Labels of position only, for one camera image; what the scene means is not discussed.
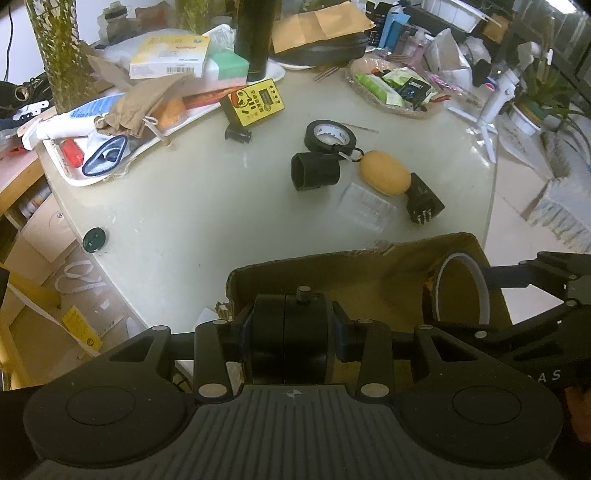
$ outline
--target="wooden shelf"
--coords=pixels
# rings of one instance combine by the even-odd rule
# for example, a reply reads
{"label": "wooden shelf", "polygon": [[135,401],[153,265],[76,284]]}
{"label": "wooden shelf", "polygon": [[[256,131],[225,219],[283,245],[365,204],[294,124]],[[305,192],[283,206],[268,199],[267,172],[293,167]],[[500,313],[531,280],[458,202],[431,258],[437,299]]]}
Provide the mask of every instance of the wooden shelf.
{"label": "wooden shelf", "polygon": [[0,161],[0,215],[43,176],[41,161],[35,151]]}

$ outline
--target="red object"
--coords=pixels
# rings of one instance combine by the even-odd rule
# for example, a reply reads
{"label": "red object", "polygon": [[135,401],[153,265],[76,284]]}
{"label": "red object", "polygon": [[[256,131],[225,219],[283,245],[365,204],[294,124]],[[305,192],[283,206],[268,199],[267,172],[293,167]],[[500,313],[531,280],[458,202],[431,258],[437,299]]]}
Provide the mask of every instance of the red object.
{"label": "red object", "polygon": [[61,144],[61,151],[70,167],[80,168],[84,163],[84,152],[72,138],[66,138]]}
{"label": "red object", "polygon": [[6,152],[6,156],[7,157],[17,157],[19,155],[22,155],[23,153],[27,153],[28,150],[25,149],[25,147],[23,147],[22,145],[19,145],[18,147],[13,148],[12,150],[8,150]]}

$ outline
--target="table surface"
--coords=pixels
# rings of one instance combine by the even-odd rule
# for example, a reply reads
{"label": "table surface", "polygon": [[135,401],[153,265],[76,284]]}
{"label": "table surface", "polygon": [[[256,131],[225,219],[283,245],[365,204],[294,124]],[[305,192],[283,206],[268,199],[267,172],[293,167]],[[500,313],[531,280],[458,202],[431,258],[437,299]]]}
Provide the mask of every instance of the table surface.
{"label": "table surface", "polygon": [[[250,144],[225,141],[221,109],[174,134],[172,144],[139,156],[123,178],[72,187],[41,152],[47,178],[76,235],[95,226],[107,243],[99,265],[147,326],[191,331],[204,307],[225,301],[225,282],[249,264],[364,249],[471,232],[483,243],[490,221],[496,166],[473,130],[448,111],[429,120],[382,112],[358,96],[341,74],[314,83],[310,72],[287,72],[278,83],[286,109],[252,126]],[[411,223],[406,196],[394,197],[385,229],[360,226],[339,203],[356,164],[342,161],[337,185],[296,192],[291,158],[306,151],[304,131],[317,119],[353,129],[365,151],[385,150],[416,172],[446,205],[430,223]]]}

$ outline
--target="brown envelope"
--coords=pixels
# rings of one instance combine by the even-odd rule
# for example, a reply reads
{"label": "brown envelope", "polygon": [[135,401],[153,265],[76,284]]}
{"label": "brown envelope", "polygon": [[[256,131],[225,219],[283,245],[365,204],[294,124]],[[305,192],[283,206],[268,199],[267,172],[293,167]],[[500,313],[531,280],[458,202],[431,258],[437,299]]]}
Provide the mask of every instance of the brown envelope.
{"label": "brown envelope", "polygon": [[284,18],[273,26],[273,49],[279,53],[318,40],[342,37],[374,27],[354,4],[344,2],[316,12]]}

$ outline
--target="white floor tile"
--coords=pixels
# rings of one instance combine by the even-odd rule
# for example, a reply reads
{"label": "white floor tile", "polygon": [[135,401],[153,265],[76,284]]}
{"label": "white floor tile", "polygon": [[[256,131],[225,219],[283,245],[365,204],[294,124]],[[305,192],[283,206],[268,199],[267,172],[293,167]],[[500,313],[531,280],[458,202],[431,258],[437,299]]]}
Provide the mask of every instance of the white floor tile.
{"label": "white floor tile", "polygon": [[[485,245],[485,253],[491,265],[515,265],[520,260],[535,258],[540,251],[569,250],[550,230],[527,224],[500,195],[495,194]],[[527,288],[504,288],[503,295],[513,323],[527,320],[562,303],[532,285]]]}

